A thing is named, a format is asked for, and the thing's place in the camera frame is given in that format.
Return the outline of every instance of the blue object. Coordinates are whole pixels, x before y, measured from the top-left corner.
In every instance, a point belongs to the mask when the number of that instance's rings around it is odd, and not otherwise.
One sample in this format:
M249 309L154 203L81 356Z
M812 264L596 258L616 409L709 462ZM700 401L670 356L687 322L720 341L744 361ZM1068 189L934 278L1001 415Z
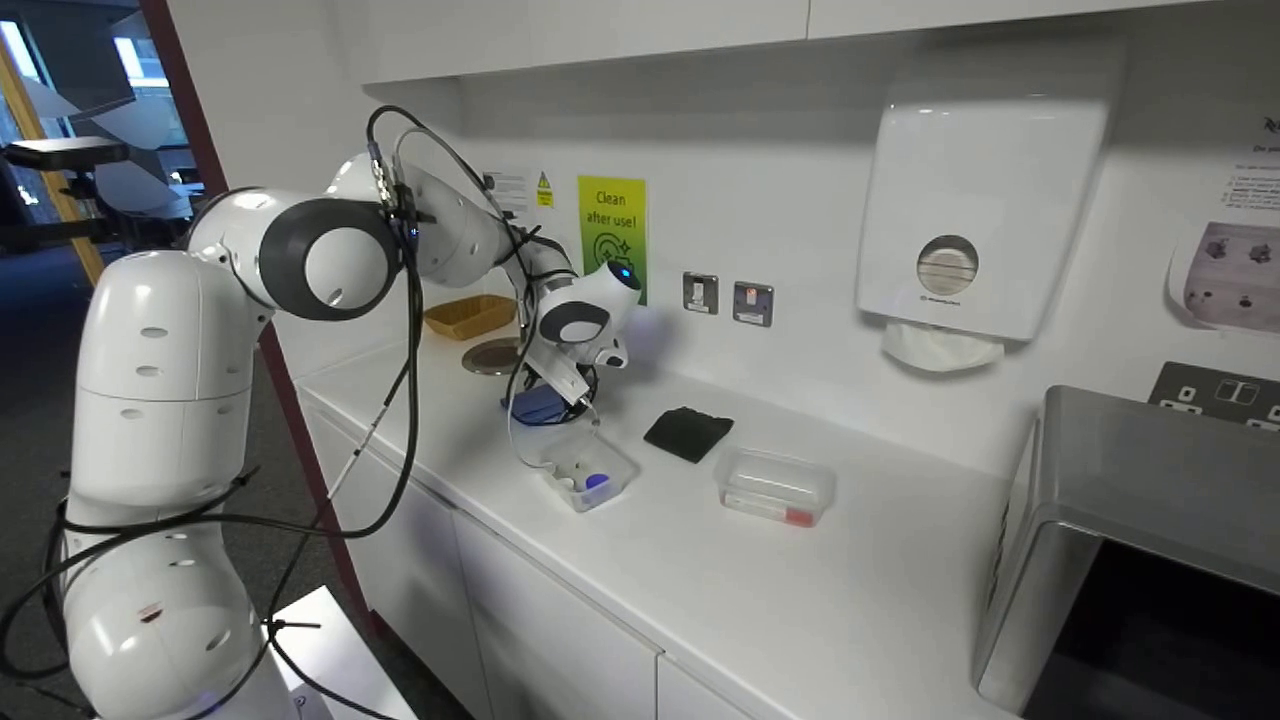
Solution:
M635 264L610 260L610 274L613 274L622 285L639 290Z
M565 426L568 405L552 392L552 385L536 385L511 401L511 420L525 427Z

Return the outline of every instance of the window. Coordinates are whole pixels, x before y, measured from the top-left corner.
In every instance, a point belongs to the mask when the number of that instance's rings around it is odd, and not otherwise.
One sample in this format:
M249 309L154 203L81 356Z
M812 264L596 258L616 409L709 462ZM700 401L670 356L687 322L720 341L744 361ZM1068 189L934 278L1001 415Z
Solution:
M32 83L46 83L46 79L40 79L40 67L36 67L36 57L32 57L23 31L18 30L18 20L0 20L0 35L5 35L7 57L13 57L13 66L18 66L18 78L23 78L23 79L32 79Z
M117 35L117 53L133 88L170 88L165 66L147 35Z

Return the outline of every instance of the wall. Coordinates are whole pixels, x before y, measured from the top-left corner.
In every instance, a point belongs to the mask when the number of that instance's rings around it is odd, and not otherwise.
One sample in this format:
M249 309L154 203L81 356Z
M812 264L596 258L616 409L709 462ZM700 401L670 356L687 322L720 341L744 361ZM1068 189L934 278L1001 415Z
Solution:
M1184 328L1166 309L1174 248L1220 215L1234 166L1280 112L1276 23L1276 8L1245 4L950 31L1128 35L1125 99L1047 328L960 381L903 372L857 311L881 106L937 35L480 78L459 83L465 149L549 171L561 210L536 220L568 241L575 177L647 179L663 367L1003 471L1047 385L1144 401L1166 361L1280 376L1276 336ZM720 296L730 281L776 285L776 328L684 318L684 270L716 274Z

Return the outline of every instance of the sign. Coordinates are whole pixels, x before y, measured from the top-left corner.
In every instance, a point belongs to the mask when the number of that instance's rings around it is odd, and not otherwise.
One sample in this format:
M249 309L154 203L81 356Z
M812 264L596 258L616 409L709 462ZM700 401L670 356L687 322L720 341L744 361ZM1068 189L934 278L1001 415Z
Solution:
M647 200L646 179L632 177L582 177L575 214L583 238L583 274L601 264L629 264L647 301Z

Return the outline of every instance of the black sponge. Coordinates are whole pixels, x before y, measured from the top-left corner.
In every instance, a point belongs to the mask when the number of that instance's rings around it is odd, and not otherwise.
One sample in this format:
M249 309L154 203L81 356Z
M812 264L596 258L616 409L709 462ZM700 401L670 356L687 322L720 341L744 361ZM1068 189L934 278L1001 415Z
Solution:
M646 442L672 456L684 456L687 463L700 463L720 443L720 438L730 438L730 427L732 427L730 415L672 409L646 432Z

